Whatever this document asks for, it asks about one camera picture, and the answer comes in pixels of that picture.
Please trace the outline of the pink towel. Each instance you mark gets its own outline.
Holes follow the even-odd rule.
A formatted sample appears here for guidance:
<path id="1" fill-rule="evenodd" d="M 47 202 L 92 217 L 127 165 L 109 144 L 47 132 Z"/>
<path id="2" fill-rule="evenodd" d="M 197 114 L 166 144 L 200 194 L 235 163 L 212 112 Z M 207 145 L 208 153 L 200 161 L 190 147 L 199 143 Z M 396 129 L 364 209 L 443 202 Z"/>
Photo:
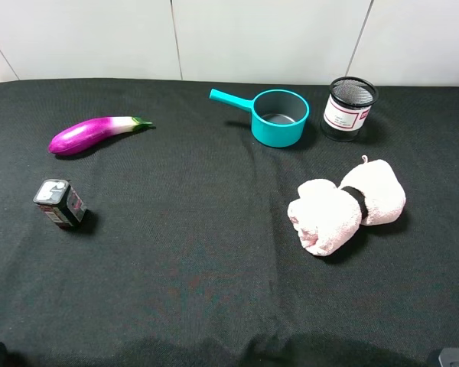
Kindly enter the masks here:
<path id="1" fill-rule="evenodd" d="M 348 242 L 361 226 L 396 221 L 405 207 L 405 191 L 384 160 L 363 163 L 337 186 L 313 179 L 298 187 L 298 198 L 288 205 L 288 218 L 301 246 L 314 256 L 328 256 Z"/>

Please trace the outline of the black tablecloth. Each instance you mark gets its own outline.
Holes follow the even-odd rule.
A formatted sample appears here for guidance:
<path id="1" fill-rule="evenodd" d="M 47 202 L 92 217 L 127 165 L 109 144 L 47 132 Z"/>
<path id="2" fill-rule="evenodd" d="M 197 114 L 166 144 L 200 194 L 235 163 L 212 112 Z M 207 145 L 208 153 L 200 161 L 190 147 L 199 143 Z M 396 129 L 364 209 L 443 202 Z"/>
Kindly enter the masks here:
<path id="1" fill-rule="evenodd" d="M 424 366 L 459 347 L 459 88 L 382 87 L 350 143 L 320 130 L 259 144 L 209 83 L 0 83 L 0 341 L 24 366 Z M 52 154 L 89 119 L 154 124 Z M 287 217 L 298 186 L 388 161 L 405 211 L 326 258 Z M 33 202 L 67 180 L 63 229 Z"/>

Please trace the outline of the black mesh pen cup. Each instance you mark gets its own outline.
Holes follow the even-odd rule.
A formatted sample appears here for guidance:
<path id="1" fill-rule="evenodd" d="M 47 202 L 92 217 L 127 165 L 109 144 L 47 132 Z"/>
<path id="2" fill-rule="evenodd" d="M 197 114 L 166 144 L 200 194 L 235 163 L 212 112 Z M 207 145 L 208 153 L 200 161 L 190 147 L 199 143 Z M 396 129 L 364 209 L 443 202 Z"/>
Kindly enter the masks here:
<path id="1" fill-rule="evenodd" d="M 329 90 L 321 131 L 334 141 L 353 141 L 379 98 L 378 89 L 362 78 L 342 76 L 329 85 Z"/>

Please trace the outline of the purple toy eggplant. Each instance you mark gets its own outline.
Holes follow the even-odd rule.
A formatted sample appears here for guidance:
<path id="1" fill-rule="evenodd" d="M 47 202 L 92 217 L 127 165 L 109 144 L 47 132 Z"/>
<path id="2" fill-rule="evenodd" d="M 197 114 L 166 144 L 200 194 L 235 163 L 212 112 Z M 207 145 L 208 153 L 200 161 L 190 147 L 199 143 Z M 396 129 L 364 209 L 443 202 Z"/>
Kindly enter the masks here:
<path id="1" fill-rule="evenodd" d="M 48 145 L 48 151 L 52 154 L 71 156 L 90 149 L 107 138 L 153 126 L 152 122 L 132 116 L 89 119 L 55 135 Z"/>

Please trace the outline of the small black box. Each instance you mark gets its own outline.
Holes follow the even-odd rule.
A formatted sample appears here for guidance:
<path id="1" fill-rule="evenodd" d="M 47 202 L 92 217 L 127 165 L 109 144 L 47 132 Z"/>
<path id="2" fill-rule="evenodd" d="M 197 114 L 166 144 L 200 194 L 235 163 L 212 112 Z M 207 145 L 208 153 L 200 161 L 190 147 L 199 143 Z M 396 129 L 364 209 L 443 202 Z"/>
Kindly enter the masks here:
<path id="1" fill-rule="evenodd" d="M 77 227 L 87 211 L 86 204 L 67 180 L 47 179 L 36 192 L 33 202 L 63 229 Z"/>

